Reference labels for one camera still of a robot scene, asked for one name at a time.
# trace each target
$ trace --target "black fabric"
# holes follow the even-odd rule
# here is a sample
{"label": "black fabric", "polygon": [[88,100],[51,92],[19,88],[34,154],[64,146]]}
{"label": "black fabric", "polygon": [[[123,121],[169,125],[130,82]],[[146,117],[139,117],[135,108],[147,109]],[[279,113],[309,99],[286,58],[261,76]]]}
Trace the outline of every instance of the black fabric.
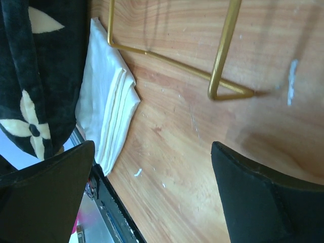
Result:
{"label": "black fabric", "polygon": [[0,239],[14,243],[68,242],[94,151],[94,143],[86,141],[58,156],[1,176]]}
{"label": "black fabric", "polygon": [[2,155],[0,155],[0,176],[17,171]]}
{"label": "black fabric", "polygon": [[[63,28],[32,33],[30,7]],[[31,137],[43,138],[46,159],[59,151],[75,127],[87,26],[86,0],[0,0],[0,128],[31,155],[37,156]],[[22,115],[23,91],[35,105],[39,124]],[[6,119],[28,123],[31,135],[12,133],[2,122]],[[38,125],[48,126],[50,136],[42,136]]]}
{"label": "black fabric", "polygon": [[212,164],[231,242],[321,242],[324,186],[299,180],[214,142]]}

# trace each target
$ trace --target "folded white towel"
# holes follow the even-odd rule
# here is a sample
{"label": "folded white towel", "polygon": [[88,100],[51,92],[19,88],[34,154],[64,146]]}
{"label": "folded white towel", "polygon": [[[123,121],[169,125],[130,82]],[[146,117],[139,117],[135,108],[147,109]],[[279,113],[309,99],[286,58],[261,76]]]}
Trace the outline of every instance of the folded white towel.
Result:
{"label": "folded white towel", "polygon": [[86,66],[76,105],[77,124],[96,146],[95,160],[108,175],[124,145],[140,102],[135,79],[119,51],[107,43],[98,18],[91,20]]}

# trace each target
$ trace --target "floral pattern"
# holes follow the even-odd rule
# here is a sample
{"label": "floral pattern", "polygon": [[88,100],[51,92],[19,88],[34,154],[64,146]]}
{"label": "floral pattern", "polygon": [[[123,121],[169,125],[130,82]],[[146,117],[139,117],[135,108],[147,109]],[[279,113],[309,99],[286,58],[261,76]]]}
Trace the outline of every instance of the floral pattern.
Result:
{"label": "floral pattern", "polygon": [[51,139],[50,128],[48,123],[39,124],[35,104],[25,90],[22,91],[20,111],[25,120],[0,119],[0,124],[13,136],[30,137],[37,158],[44,160],[43,139]]}
{"label": "floral pattern", "polygon": [[33,34],[52,32],[64,28],[62,24],[38,9],[29,7],[28,13],[31,24],[31,32]]}

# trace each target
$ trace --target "wood grain surface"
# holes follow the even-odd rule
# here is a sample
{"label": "wood grain surface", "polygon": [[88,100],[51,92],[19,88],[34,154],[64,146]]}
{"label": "wood grain surface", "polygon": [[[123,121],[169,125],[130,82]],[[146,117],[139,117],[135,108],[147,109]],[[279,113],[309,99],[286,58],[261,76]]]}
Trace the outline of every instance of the wood grain surface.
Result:
{"label": "wood grain surface", "polygon": [[[228,3],[116,0],[114,41],[211,71]],[[109,0],[91,6],[107,27]],[[147,242],[229,242],[213,141],[324,184],[323,7],[323,0],[243,0],[223,77],[267,91],[262,98],[212,102],[206,80],[121,52],[142,102],[108,178]],[[295,95],[287,106],[294,59]]]}

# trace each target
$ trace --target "gold metal frame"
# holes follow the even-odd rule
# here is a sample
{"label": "gold metal frame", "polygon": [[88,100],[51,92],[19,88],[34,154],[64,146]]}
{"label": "gold metal frame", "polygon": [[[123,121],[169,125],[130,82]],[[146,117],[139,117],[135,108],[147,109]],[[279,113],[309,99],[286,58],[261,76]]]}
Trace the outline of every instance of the gold metal frame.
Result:
{"label": "gold metal frame", "polygon": [[[232,99],[243,99],[250,98],[255,95],[255,91],[251,90],[242,85],[233,83],[232,81],[226,80],[222,78],[222,72],[225,65],[228,49],[233,37],[240,5],[242,0],[230,0],[229,7],[227,11],[227,15],[225,18],[222,35],[219,41],[219,46],[215,58],[214,67],[212,70],[212,74],[202,71],[198,68],[189,66],[187,64],[178,62],[171,58],[162,56],[158,53],[145,51],[137,48],[132,48],[128,46],[123,46],[116,44],[112,41],[112,28],[113,28],[113,17],[114,17],[114,5],[115,0],[110,0],[109,6],[109,21],[108,21],[108,44],[113,47],[124,51],[135,52],[139,54],[144,54],[150,57],[154,57],[160,61],[169,63],[172,66],[178,67],[184,71],[192,73],[194,75],[200,76],[210,81],[208,87],[208,97],[212,100],[232,100]],[[217,90],[219,85],[224,86],[232,91],[235,91],[236,94],[228,94],[228,95],[218,95]]]}

